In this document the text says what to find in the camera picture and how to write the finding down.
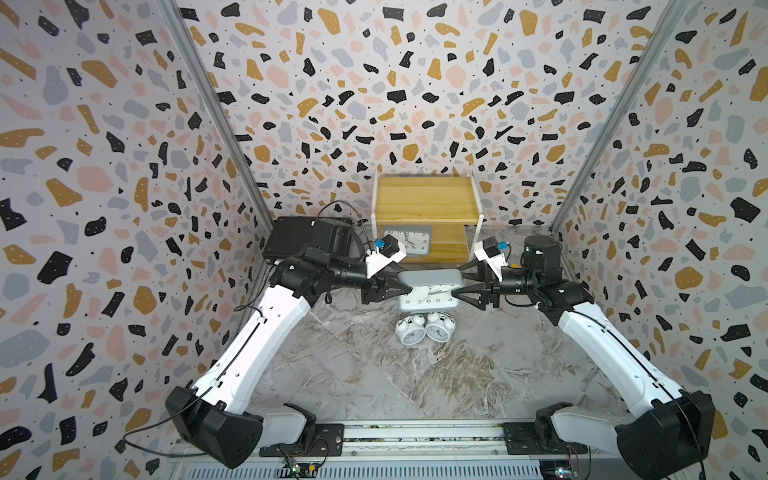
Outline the grey square alarm clock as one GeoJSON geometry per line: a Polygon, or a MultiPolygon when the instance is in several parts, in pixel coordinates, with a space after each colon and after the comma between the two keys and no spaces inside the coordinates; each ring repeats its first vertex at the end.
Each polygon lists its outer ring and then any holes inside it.
{"type": "Polygon", "coordinates": [[[408,256],[426,256],[431,251],[432,227],[429,225],[389,225],[383,235],[391,235],[405,246],[408,256]]]}
{"type": "Polygon", "coordinates": [[[412,288],[399,297],[403,312],[429,313],[454,309],[459,300],[452,292],[464,287],[464,279],[458,269],[416,270],[400,272],[397,280],[412,288]]]}

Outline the wooden two-tier shelf white frame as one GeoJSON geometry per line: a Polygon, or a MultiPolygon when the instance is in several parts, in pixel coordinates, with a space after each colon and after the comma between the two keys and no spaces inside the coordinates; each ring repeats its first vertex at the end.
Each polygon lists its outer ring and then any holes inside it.
{"type": "Polygon", "coordinates": [[[467,176],[377,175],[372,197],[373,233],[383,237],[385,226],[429,225],[431,251],[408,256],[410,263],[460,264],[471,258],[484,214],[478,186],[467,176]]]}

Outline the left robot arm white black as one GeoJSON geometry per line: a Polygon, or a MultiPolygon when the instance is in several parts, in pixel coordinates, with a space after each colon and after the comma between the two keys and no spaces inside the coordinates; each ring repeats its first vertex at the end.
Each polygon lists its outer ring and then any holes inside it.
{"type": "Polygon", "coordinates": [[[192,387],[171,391],[165,406],[180,437],[231,469],[263,447],[307,448],[314,435],[310,412],[291,405],[248,412],[259,379],[296,324],[332,290],[357,288],[365,304],[409,293],[410,286],[383,272],[405,257],[404,244],[387,235],[359,261],[309,245],[282,260],[221,358],[192,387]]]}

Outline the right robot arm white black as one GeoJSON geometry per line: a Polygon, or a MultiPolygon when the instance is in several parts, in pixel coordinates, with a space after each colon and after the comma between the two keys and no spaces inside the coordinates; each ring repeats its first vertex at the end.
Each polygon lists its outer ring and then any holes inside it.
{"type": "Polygon", "coordinates": [[[611,382],[628,408],[623,416],[591,412],[568,402],[537,411],[534,440],[545,451],[579,444],[621,457],[642,479],[664,479],[689,466],[703,466],[709,453],[716,409],[710,395],[688,392],[655,367],[607,319],[592,295],[567,279],[562,246],[545,235],[525,238],[517,266],[504,245],[487,238],[473,246],[461,266],[470,285],[454,298],[480,310],[506,296],[530,305],[575,341],[611,382]]]}

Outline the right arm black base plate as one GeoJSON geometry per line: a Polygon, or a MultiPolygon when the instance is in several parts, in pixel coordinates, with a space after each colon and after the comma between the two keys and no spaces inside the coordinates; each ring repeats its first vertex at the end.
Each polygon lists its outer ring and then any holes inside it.
{"type": "Polygon", "coordinates": [[[566,455],[568,446],[578,455],[587,453],[585,445],[563,441],[553,427],[541,422],[505,422],[501,429],[508,455],[566,455]]]}

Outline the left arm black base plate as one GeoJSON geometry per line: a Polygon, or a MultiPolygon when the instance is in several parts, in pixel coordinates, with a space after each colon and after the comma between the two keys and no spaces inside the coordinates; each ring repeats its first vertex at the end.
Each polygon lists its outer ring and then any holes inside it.
{"type": "Polygon", "coordinates": [[[342,454],[345,426],[342,423],[313,423],[294,443],[276,444],[258,450],[260,457],[338,457],[342,454]]]}

